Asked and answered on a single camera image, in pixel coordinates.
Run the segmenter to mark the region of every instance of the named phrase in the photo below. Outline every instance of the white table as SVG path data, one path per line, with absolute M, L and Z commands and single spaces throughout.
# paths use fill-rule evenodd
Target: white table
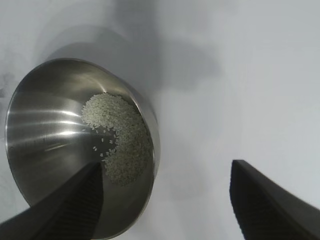
M 320 208 L 319 0 L 0 0 L 0 221 L 11 93 L 47 59 L 105 67 L 152 103 L 162 155 L 150 203 L 118 240 L 243 239 L 229 200 L 245 159 Z

